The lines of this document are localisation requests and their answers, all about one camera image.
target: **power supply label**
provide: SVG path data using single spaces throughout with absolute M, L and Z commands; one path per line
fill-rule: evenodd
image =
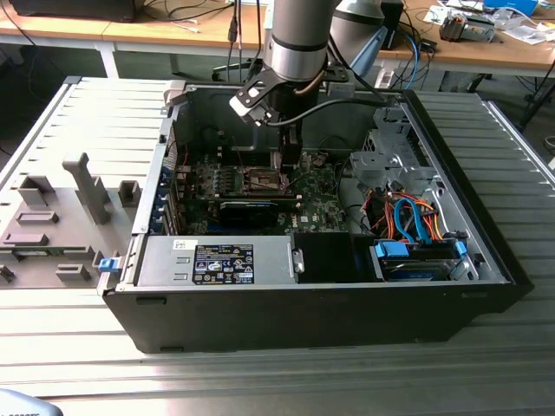
M 252 244 L 197 245 L 194 284 L 253 284 Z

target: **wooden desk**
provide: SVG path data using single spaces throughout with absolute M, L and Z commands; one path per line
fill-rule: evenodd
M 195 4 L 198 0 L 167 0 L 169 9 L 181 5 Z M 553 45 L 541 43 L 535 46 L 512 39 L 498 32 L 493 43 L 444 42 L 439 37 L 439 26 L 424 23 L 422 19 L 434 0 L 407 0 L 408 13 L 413 25 L 424 37 L 438 43 L 437 53 L 430 68 L 472 73 L 495 73 L 505 75 L 543 76 L 555 58 Z M 192 33 L 172 23 L 155 21 L 142 14 L 136 23 L 110 23 L 95 20 L 22 17 L 13 10 L 8 0 L 6 9 L 14 21 L 37 45 L 68 48 L 97 49 L 101 53 L 107 75 L 117 77 L 113 53 L 116 50 L 134 52 L 154 52 L 189 55 L 227 55 L 229 42 L 227 30 L 232 17 L 232 8 L 199 17 L 199 24 L 182 23 L 195 27 L 199 33 Z M 182 10 L 177 17 L 190 16 L 221 7 L 223 0 L 208 0 L 201 8 Z M 150 13 L 165 17 L 162 3 L 154 4 Z M 265 8 L 261 17 L 264 19 Z M 243 56 L 254 56 L 258 47 L 256 8 L 244 6 L 243 13 Z M 555 11 L 544 11 L 536 19 L 555 18 Z M 28 44 L 14 25 L 0 10 L 0 43 Z M 233 51 L 237 55 L 237 44 Z M 397 68 L 411 58 L 411 51 L 405 45 L 396 50 L 381 51 L 377 64 L 385 68 Z
M 168 9 L 182 6 L 184 4 L 195 4 L 198 0 L 167 0 Z M 182 10 L 173 17 L 193 16 L 208 10 L 217 9 L 225 5 L 222 1 L 208 0 L 205 7 Z M 243 49 L 256 49 L 258 47 L 257 10 L 254 6 L 242 7 L 242 30 Z M 149 13 L 166 18 L 163 5 L 158 3 L 149 7 Z M 140 42 L 158 43 L 170 45 L 190 45 L 200 47 L 229 49 L 227 31 L 232 20 L 233 7 L 215 12 L 210 15 L 201 16 L 197 20 L 199 24 L 180 23 L 182 26 L 196 28 L 199 33 L 193 33 L 168 22 L 157 22 L 145 14 L 135 23 L 110 23 L 104 30 L 102 38 L 112 42 Z M 262 39 L 264 45 L 264 14 L 265 7 L 261 9 Z
M 408 14 L 415 28 L 423 33 L 423 37 L 437 42 L 437 52 L 431 68 L 465 66 L 474 67 L 474 71 L 468 70 L 467 72 L 507 74 L 507 71 L 515 71 L 514 75 L 522 75 L 518 73 L 521 69 L 547 71 L 555 58 L 552 42 L 542 42 L 532 46 L 513 39 L 499 30 L 492 43 L 442 41 L 439 32 L 440 26 L 422 21 L 426 10 L 436 2 L 433 0 L 408 0 L 407 3 Z M 548 11 L 540 8 L 540 12 L 533 18 L 538 21 L 541 21 L 542 18 L 555 19 L 555 10 Z M 407 18 L 403 16 L 402 21 L 407 23 Z M 410 49 L 401 48 L 397 58 L 407 60 L 411 55 Z
M 110 22 L 102 20 L 70 19 L 62 17 L 24 17 L 19 16 L 8 0 L 3 1 L 4 7 L 11 19 L 28 36 L 44 36 L 54 38 L 85 39 L 101 41 L 102 33 Z M 0 8 L 0 34 L 19 36 L 23 39 L 21 44 L 29 42 L 22 36 L 19 29 L 3 13 Z

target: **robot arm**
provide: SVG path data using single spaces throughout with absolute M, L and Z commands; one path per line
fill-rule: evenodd
M 276 0 L 264 66 L 230 104 L 257 125 L 316 103 L 317 84 L 327 64 L 326 49 L 337 0 Z

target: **electronic equipment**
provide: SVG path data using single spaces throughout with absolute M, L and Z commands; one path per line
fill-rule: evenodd
M 237 89 L 217 91 L 225 102 Z M 189 120 L 187 163 L 177 163 L 167 189 L 156 152 L 129 250 L 99 286 L 141 351 L 445 341 L 532 288 L 475 191 L 480 182 L 468 180 L 447 144 L 462 99 L 480 125 L 493 122 L 478 97 L 407 93 L 372 118 L 356 105 L 323 110 L 297 169 L 284 174 L 278 150 L 264 144 L 275 133 L 222 124 L 212 95 L 185 87 L 186 103 L 172 114 L 176 127 Z M 363 126 L 368 132 L 355 133 Z M 168 128 L 162 141 L 173 137 Z M 500 129 L 456 130 L 512 140 Z M 332 141 L 339 132 L 360 151 Z M 169 218 L 181 224 L 177 233 L 157 227 Z
M 487 17 L 466 16 L 450 10 L 440 26 L 440 38 L 444 41 L 491 42 L 495 36 L 495 26 Z
M 401 20 L 402 9 L 402 0 L 382 0 L 383 26 L 388 30 L 382 49 L 391 50 L 396 46 L 395 34 Z
M 132 22 L 145 0 L 10 0 L 20 16 L 74 16 Z
M 520 258 L 545 249 L 521 220 L 552 220 L 549 169 L 475 95 L 330 100 L 324 80 L 352 82 L 326 56 L 334 4 L 276 1 L 272 57 L 244 86 L 131 82 L 121 94 L 138 88 L 137 108 L 110 100 L 115 120 L 91 115 L 86 132 L 73 110 L 54 112 L 40 150 L 75 128 L 83 142 L 59 166 L 58 147 L 47 155 L 44 174 L 29 163 L 0 178 L 21 201 L 3 210 L 0 282 L 98 282 L 146 353 L 445 341 L 532 290 Z M 64 111 L 66 96 L 107 88 L 67 83 L 79 88 L 64 86 Z M 117 117 L 135 110 L 139 120 Z M 147 164 L 108 163 L 99 177 L 106 146 L 142 149 Z M 89 151 L 102 160 L 88 166 Z M 506 159 L 519 163 L 507 171 Z M 501 180 L 518 198 L 497 197 Z M 507 242 L 515 232 L 524 243 Z

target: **aluminum workbench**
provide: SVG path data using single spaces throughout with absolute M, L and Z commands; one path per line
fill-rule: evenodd
M 22 176 L 54 170 L 54 187 L 71 186 L 58 167 L 67 146 L 88 152 L 110 198 L 122 180 L 144 186 L 166 89 L 144 80 L 64 84 L 0 175 L 2 232 Z M 516 182 L 533 194 L 534 173 L 523 175 Z M 507 186 L 502 169 L 492 166 L 482 185 Z M 522 215 L 539 227 L 530 224 L 533 212 Z M 50 401 L 66 415 L 553 414 L 555 255 L 552 242 L 545 244 L 531 294 L 441 344 L 149 355 L 94 287 L 0 290 L 0 387 Z

